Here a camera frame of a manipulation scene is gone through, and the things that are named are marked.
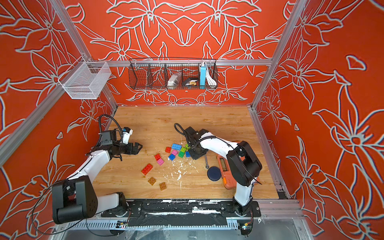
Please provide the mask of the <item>light blue long lego brick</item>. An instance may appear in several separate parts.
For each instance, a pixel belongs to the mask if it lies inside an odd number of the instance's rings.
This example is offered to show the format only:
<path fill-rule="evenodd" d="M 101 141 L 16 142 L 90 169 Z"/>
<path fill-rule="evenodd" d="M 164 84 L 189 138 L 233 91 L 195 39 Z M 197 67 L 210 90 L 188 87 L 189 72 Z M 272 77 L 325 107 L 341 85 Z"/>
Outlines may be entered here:
<path fill-rule="evenodd" d="M 172 149 L 173 150 L 177 150 L 177 151 L 180 151 L 182 149 L 182 145 L 179 145 L 179 144 L 172 144 Z"/>

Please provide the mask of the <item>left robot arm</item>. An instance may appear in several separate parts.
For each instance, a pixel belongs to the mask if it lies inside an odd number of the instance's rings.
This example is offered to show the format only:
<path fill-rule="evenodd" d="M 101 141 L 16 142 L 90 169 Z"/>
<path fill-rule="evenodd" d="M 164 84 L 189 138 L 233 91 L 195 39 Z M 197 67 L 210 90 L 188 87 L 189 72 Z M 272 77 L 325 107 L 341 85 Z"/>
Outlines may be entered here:
<path fill-rule="evenodd" d="M 112 158 L 120 158 L 122 154 L 137 155 L 142 149 L 141 144 L 129 141 L 132 129 L 124 127 L 121 133 L 122 138 L 118 140 L 116 130 L 101 132 L 86 161 L 67 179 L 53 185 L 52 209 L 56 224 L 89 219 L 105 211 L 118 217 L 129 212 L 122 192 L 98 197 L 93 187 L 96 176 Z"/>

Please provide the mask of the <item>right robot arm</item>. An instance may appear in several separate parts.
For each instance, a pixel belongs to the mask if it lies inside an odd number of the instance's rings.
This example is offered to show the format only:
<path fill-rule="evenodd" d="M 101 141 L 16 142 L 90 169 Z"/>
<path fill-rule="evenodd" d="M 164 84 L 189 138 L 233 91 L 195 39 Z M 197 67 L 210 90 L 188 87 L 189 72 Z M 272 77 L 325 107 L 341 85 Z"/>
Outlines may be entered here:
<path fill-rule="evenodd" d="M 186 138 L 190 155 L 194 160 L 212 151 L 228 161 L 229 169 L 236 181 L 233 209 L 240 217 L 251 212 L 253 187 L 263 168 L 251 146 L 245 141 L 235 143 L 221 139 L 205 129 L 200 131 L 192 127 L 183 129 L 179 124 L 174 124 L 174 127 Z"/>

